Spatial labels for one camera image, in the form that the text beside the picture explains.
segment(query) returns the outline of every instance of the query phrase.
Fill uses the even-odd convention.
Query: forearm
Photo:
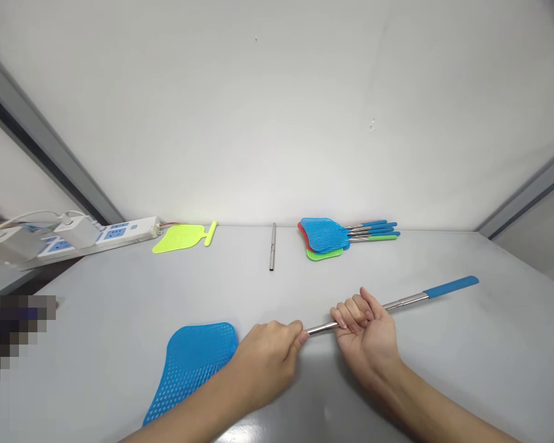
[[[516,442],[436,391],[404,363],[394,372],[377,378],[372,394],[421,441]]]
[[[188,399],[120,443],[205,443],[249,412],[228,364]]]

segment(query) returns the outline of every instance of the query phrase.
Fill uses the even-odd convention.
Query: power strip
[[[141,218],[106,226],[93,246],[82,249],[76,249],[60,236],[53,235],[42,239],[45,247],[37,254],[37,257],[17,264],[17,268],[21,270],[36,268],[69,258],[82,257],[132,243],[152,240],[159,235],[160,219],[158,217]]]

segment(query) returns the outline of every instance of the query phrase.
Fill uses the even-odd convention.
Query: power adapter
[[[24,226],[0,229],[0,259],[9,263],[22,263],[35,258],[45,243]]]
[[[92,224],[89,217],[62,217],[62,223],[54,230],[76,249],[83,249],[94,245],[100,231]]]

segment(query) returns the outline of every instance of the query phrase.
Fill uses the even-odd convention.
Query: mesh pattern
[[[308,236],[311,250],[327,253],[335,249],[349,249],[349,232],[330,218],[303,218],[300,222]]]
[[[310,252],[313,252],[313,253],[316,253],[315,250],[313,250],[311,247],[310,247],[310,242],[308,242],[308,234],[306,234],[306,231],[303,230],[303,226],[301,223],[298,223],[297,224],[297,228],[300,230],[300,232],[302,233],[302,237],[304,239],[304,241],[306,242],[306,249]]]
[[[168,342],[162,380],[142,426],[193,394],[230,361],[237,347],[236,331],[229,323],[176,331]]]
[[[178,225],[169,228],[166,234],[158,242],[153,253],[168,252],[177,249],[186,249],[195,246],[199,240],[206,237],[205,226],[202,225]]]
[[[306,254],[308,255],[308,258],[314,261],[324,260],[326,258],[331,258],[331,257],[338,257],[342,253],[343,253],[343,248],[335,249],[334,251],[327,252],[326,254],[318,254],[316,252],[310,251],[309,249],[306,250]]]

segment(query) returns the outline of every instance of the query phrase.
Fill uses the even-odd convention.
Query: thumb
[[[367,292],[367,289],[365,289],[363,286],[359,289],[359,293],[361,294],[361,298],[365,300],[371,308],[371,311],[374,313],[376,319],[381,319],[386,315],[390,315],[388,314],[388,311],[386,311],[386,309],[382,305],[380,305],[380,302],[377,301],[373,295]]]
[[[292,338],[291,345],[289,347],[289,352],[287,353],[286,360],[293,359],[295,362],[295,357],[297,353],[302,349],[303,344],[310,337],[307,331],[302,330],[302,322],[296,320],[287,325],[288,332]]]

